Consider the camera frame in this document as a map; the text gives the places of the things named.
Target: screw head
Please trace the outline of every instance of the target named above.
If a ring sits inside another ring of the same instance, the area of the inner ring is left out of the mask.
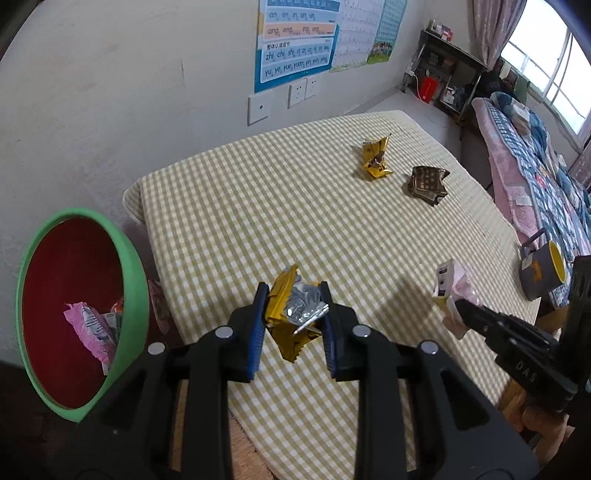
[[[421,350],[429,355],[435,355],[439,351],[439,345],[431,340],[421,342]]]
[[[367,325],[355,325],[353,327],[353,335],[359,338],[367,338],[371,333],[371,328]]]
[[[234,335],[234,330],[232,330],[232,327],[229,327],[228,325],[224,325],[216,329],[216,337],[218,338],[230,338],[232,335]]]
[[[160,355],[166,350],[166,345],[162,342],[154,342],[148,346],[148,353],[150,355]]]

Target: curtain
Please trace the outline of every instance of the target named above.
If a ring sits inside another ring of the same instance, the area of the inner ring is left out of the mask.
[[[478,52],[493,69],[523,14],[527,0],[472,0]]]
[[[583,153],[569,168],[569,173],[586,188],[591,187],[591,142],[587,143]]]

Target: green bowl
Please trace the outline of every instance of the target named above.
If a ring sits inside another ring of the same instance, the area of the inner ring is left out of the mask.
[[[66,303],[85,301],[105,313],[121,296],[121,334],[105,377],[63,311]],[[81,421],[145,347],[150,297],[131,241],[91,210],[58,213],[26,252],[16,314],[22,361],[35,390],[59,416]]]

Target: pink snack wrapper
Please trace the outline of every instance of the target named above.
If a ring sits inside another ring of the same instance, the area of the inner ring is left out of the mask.
[[[69,310],[64,312],[64,317],[72,324],[82,344],[109,367],[115,358],[117,344],[109,334],[103,316],[84,302],[67,305]]]
[[[461,340],[468,331],[456,308],[456,301],[460,299],[480,305],[480,300],[468,280],[466,270],[455,260],[448,260],[437,267],[433,300],[444,314],[443,325],[458,340]]]

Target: blue plaid blanket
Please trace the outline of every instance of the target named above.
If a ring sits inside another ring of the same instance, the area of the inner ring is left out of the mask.
[[[486,104],[497,131],[517,160],[519,171],[530,187],[538,226],[546,228],[549,238],[545,241],[554,241],[564,258],[566,281],[550,293],[550,300],[555,307],[567,305],[574,258],[588,248],[591,228],[589,197],[585,192],[584,199],[580,199],[577,214],[581,222],[573,222],[565,207],[565,202],[569,201],[565,190],[571,196],[580,192],[566,173],[566,165],[558,164],[554,152],[549,154],[550,141],[544,122],[509,95],[497,92],[491,100]],[[580,241],[587,242],[587,246],[582,248]]]

